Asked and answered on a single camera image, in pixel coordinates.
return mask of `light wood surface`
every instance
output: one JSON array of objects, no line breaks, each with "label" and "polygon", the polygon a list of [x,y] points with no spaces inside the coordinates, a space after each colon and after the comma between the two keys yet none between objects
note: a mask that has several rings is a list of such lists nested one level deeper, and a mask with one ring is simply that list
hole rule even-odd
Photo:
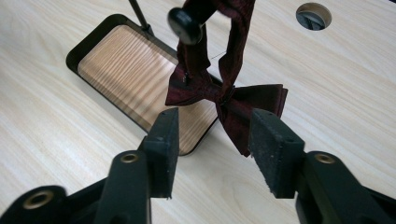
[{"label": "light wood surface", "polygon": [[[283,83],[282,119],[306,151],[337,155],[359,181],[396,198],[396,5],[316,1],[331,25],[308,31],[303,0],[257,1],[237,86]],[[181,0],[140,1],[154,33],[177,39],[165,18]],[[42,185],[68,193],[105,177],[112,158],[144,132],[65,65],[66,54],[107,16],[137,21],[128,1],[0,3],[0,212]],[[218,76],[230,22],[208,22],[210,70]],[[173,199],[152,200],[153,223],[297,223],[294,200],[276,200],[254,160],[239,155],[219,123],[179,158]]]},{"label": "light wood surface", "polygon": [[[78,64],[78,73],[110,102],[149,131],[165,109],[177,60],[126,25],[115,27]],[[214,104],[179,109],[180,155],[191,153],[217,118]]]}]

